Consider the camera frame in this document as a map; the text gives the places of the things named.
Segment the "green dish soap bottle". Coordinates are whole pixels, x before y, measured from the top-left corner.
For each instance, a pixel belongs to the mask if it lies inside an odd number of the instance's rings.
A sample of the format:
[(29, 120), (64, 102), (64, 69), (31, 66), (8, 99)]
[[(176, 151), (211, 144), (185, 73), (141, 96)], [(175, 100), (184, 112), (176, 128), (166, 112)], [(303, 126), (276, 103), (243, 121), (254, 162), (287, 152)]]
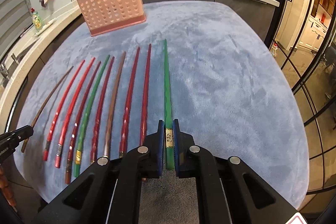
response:
[(31, 8), (31, 15), (32, 15), (32, 21), (35, 26), (35, 29), (37, 30), (37, 32), (39, 32), (43, 28), (44, 23), (39, 13), (34, 8)]

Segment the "pink perforated utensil basket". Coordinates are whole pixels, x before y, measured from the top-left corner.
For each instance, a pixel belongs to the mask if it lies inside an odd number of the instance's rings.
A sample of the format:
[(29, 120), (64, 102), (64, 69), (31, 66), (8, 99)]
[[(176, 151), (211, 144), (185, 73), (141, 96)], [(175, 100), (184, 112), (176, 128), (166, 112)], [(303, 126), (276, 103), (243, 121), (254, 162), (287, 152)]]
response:
[(92, 36), (146, 21), (142, 0), (76, 0)]

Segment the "blue-grey plush table mat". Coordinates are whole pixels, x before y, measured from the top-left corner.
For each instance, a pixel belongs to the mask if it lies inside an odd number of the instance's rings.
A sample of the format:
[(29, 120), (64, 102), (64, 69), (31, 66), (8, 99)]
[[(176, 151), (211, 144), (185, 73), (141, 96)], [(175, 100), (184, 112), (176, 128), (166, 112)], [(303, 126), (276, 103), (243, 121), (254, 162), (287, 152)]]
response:
[[(231, 223), (300, 223), (298, 213), (309, 184), (309, 149), (291, 88), (259, 36), (228, 6), (216, 2), (171, 1), (145, 5), (146, 21), (91, 36), (81, 25), (51, 56), (27, 96), (18, 124), (34, 133), (25, 152), (15, 152), (18, 171), (46, 201), (35, 223), (108, 223), (112, 194), (108, 169), (139, 147), (143, 85), (151, 44), (147, 135), (165, 124), (164, 40), (167, 40), (173, 121), (196, 145), (214, 156)], [(140, 47), (131, 101), (127, 153), (119, 158), (122, 119), (131, 70)], [(114, 110), (110, 158), (103, 156), (113, 85), (126, 52)], [(80, 174), (65, 184), (67, 153), (83, 95), (99, 61), (102, 75), (84, 139)], [(100, 93), (114, 56), (102, 109), (97, 160), (90, 163)], [(66, 134), (60, 168), (55, 156), (68, 107), (86, 67), (94, 61), (79, 93)], [(85, 60), (66, 97), (47, 161), (43, 161), (53, 117), (62, 95)], [(84, 118), (96, 77), (86, 100)], [(166, 169), (165, 129), (160, 178), (142, 180), (138, 223), (200, 223), (194, 178)]]

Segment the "plastic bottle on floor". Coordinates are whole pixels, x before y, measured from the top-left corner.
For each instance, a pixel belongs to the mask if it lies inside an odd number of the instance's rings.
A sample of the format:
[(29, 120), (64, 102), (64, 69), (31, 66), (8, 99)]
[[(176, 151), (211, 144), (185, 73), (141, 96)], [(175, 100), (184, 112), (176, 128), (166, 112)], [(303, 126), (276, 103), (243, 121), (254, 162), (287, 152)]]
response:
[(277, 56), (277, 49), (278, 49), (278, 45), (276, 42), (273, 42), (272, 46), (271, 46), (271, 49), (270, 49), (270, 52), (272, 53), (272, 56), (274, 58), (276, 58)]

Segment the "dark red twisted chopstick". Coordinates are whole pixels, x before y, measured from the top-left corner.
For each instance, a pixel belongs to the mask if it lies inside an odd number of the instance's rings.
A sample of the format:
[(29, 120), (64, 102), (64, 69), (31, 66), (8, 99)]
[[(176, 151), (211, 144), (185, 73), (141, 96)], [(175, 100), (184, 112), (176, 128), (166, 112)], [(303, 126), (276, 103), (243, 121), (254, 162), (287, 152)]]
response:
[(112, 57), (107, 73), (104, 78), (104, 84), (102, 86), (102, 90), (100, 93), (100, 99), (97, 107), (97, 113), (96, 113), (96, 118), (95, 118), (95, 125), (93, 129), (93, 138), (92, 138), (92, 147), (91, 147), (91, 153), (90, 153), (90, 163), (94, 163), (97, 160), (97, 148), (98, 148), (98, 136), (100, 132), (100, 123), (101, 123), (101, 116), (102, 116), (102, 109), (104, 105), (104, 99), (105, 99), (105, 94), (106, 94), (106, 89), (109, 81), (109, 76), (110, 72), (112, 70), (112, 66), (114, 63), (114, 56)]

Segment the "brown wooden chopstick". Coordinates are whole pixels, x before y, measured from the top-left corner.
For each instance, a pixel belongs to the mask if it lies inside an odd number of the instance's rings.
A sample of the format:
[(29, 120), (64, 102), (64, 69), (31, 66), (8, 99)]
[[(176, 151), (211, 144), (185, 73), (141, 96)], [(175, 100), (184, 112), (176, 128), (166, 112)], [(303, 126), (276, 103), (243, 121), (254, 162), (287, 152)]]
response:
[(121, 73), (122, 73), (122, 68), (123, 68), (123, 64), (125, 61), (125, 57), (126, 57), (126, 52), (123, 52), (121, 56), (121, 60), (119, 62), (118, 71), (117, 71), (116, 78), (114, 81), (111, 101), (109, 105), (108, 119), (107, 119), (106, 130), (105, 130), (104, 150), (103, 150), (103, 156), (108, 159), (110, 158), (110, 144), (111, 144), (111, 138), (112, 138), (114, 110), (116, 106), (118, 87), (120, 84), (120, 78), (121, 78)]

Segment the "green chopstick gold band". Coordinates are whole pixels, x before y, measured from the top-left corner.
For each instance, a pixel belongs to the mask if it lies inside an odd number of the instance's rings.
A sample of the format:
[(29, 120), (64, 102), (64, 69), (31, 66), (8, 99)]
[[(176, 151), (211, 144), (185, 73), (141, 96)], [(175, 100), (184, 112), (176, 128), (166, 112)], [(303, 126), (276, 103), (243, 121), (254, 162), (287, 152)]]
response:
[(166, 169), (174, 169), (174, 138), (167, 40), (164, 40), (165, 151)]

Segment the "red chopstick black band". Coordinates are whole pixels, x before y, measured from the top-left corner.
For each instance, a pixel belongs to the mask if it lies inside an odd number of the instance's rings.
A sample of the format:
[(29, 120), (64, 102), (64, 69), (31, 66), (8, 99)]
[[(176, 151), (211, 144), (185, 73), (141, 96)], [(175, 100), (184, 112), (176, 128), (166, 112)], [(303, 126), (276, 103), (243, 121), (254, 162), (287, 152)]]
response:
[(80, 72), (82, 66), (84, 65), (84, 63), (85, 63), (85, 60), (83, 60), (80, 63), (80, 65), (78, 66), (78, 68), (76, 69), (75, 73), (73, 74), (72, 78), (70, 79), (70, 81), (69, 81), (69, 83), (68, 83), (68, 85), (67, 85), (67, 87), (66, 87), (66, 89), (65, 89), (65, 91), (62, 95), (62, 98), (61, 98), (61, 100), (58, 104), (58, 107), (56, 109), (56, 113), (55, 113), (55, 115), (53, 117), (53, 120), (52, 120), (52, 124), (51, 124), (50, 130), (49, 130), (49, 133), (47, 135), (46, 145), (45, 145), (45, 148), (43, 150), (43, 157), (42, 157), (43, 161), (47, 161), (47, 159), (48, 159), (50, 145), (51, 145), (51, 142), (52, 142), (52, 137), (54, 135), (54, 131), (55, 131), (56, 124), (57, 124), (59, 116), (60, 116), (60, 112), (62, 110), (62, 107), (64, 105), (66, 97), (68, 96), (68, 93), (69, 93), (69, 91), (70, 91), (70, 89), (73, 85), (73, 82), (75, 81), (75, 79), (76, 79), (78, 73)]

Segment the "green twisted chopstick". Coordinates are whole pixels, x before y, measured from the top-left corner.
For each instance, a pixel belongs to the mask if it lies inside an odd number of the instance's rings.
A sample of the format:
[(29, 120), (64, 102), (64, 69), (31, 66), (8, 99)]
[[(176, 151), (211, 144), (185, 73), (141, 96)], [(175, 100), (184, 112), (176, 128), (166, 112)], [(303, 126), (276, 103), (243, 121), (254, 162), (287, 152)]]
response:
[(98, 86), (100, 85), (100, 81), (102, 78), (102, 75), (104, 73), (104, 70), (106, 68), (106, 65), (108, 63), (110, 59), (110, 55), (108, 55), (96, 77), (96, 81), (94, 83), (94, 86), (92, 88), (92, 92), (90, 94), (87, 106), (85, 108), (85, 112), (84, 112), (84, 118), (82, 120), (81, 126), (80, 126), (80, 132), (79, 132), (79, 137), (78, 137), (78, 142), (76, 145), (76, 153), (75, 153), (75, 163), (74, 163), (74, 169), (73, 169), (73, 176), (74, 177), (78, 177), (80, 174), (80, 166), (81, 166), (81, 160), (83, 157), (83, 148), (84, 148), (84, 139), (85, 139), (85, 135), (86, 135), (86, 131), (87, 131), (87, 126), (88, 126), (88, 122), (89, 122), (89, 118), (90, 118), (90, 114), (91, 114), (91, 110), (92, 110), (92, 106), (95, 100), (95, 96), (97, 93), (97, 89)]

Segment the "chrome sink faucet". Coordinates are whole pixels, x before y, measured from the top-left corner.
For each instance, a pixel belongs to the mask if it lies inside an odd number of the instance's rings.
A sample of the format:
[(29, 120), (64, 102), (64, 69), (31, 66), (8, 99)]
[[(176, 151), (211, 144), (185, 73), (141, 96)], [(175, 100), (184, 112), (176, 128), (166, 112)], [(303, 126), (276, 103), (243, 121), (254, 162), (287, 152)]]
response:
[(5, 66), (4, 63), (1, 63), (1, 76), (2, 76), (2, 80), (1, 80), (1, 87), (5, 88), (9, 82), (9, 80), (11, 79), (11, 76), (13, 75), (15, 69), (17, 69), (18, 65), (19, 65), (19, 60), (16, 57), (16, 55), (13, 53), (11, 55), (12, 58), (12, 63), (11, 65), (7, 68)]

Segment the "maroon chopstick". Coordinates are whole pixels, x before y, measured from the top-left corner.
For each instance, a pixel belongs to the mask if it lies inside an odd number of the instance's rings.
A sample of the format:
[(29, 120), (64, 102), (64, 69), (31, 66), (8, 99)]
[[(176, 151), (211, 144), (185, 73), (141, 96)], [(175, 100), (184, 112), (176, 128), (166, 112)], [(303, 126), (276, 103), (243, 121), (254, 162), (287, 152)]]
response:
[(101, 65), (101, 61), (98, 62), (97, 66), (94, 70), (94, 73), (93, 73), (92, 77), (90, 78), (90, 81), (89, 81), (89, 83), (87, 85), (87, 88), (85, 90), (85, 93), (83, 95), (79, 110), (77, 112), (77, 116), (76, 116), (76, 119), (75, 119), (75, 123), (74, 123), (73, 130), (72, 130), (72, 135), (71, 135), (71, 139), (70, 139), (70, 145), (69, 145), (69, 149), (68, 149), (68, 153), (67, 153), (66, 171), (65, 171), (65, 179), (64, 179), (65, 184), (70, 184), (70, 182), (71, 182), (72, 162), (73, 162), (73, 157), (74, 157), (74, 147), (75, 147), (75, 143), (76, 143), (77, 133), (78, 133), (78, 130), (79, 130), (79, 127), (80, 127), (80, 121), (81, 121), (81, 117), (82, 117), (82, 114), (83, 114), (83, 111), (84, 111), (84, 106), (85, 106), (86, 100), (88, 98), (89, 91), (91, 89), (91, 86), (93, 84), (93, 81), (96, 77), (96, 73), (97, 73), (100, 65)]

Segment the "bright red chopstick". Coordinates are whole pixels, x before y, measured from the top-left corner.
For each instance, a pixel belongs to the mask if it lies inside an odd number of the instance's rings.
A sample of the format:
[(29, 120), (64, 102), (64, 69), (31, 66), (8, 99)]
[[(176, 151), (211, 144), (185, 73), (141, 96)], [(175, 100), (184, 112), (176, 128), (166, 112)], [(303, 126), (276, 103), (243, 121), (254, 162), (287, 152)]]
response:
[(66, 113), (66, 118), (64, 120), (64, 123), (63, 123), (63, 126), (62, 126), (62, 130), (61, 130), (61, 133), (60, 133), (60, 138), (59, 138), (59, 141), (58, 141), (58, 146), (57, 146), (57, 151), (56, 151), (56, 156), (55, 156), (55, 168), (60, 168), (60, 162), (61, 162), (61, 159), (62, 159), (62, 153), (63, 153), (63, 146), (64, 146), (64, 142), (65, 142), (65, 138), (66, 138), (66, 134), (67, 134), (67, 131), (68, 131), (68, 126), (69, 126), (69, 123), (70, 123), (70, 120), (71, 120), (71, 116), (72, 116), (72, 112), (74, 110), (74, 107), (76, 105), (76, 101), (77, 101), (77, 98), (79, 96), (79, 93), (81, 91), (81, 88), (84, 84), (84, 81), (94, 63), (94, 61), (96, 60), (95, 57), (93, 57), (90, 61), (90, 63), (88, 64), (88, 66), (86, 67), (79, 83), (77, 84), (77, 87), (76, 87), (76, 90), (73, 94), (73, 97), (72, 97), (72, 100), (71, 100), (71, 103), (68, 107), (68, 110), (67, 110), (67, 113)]

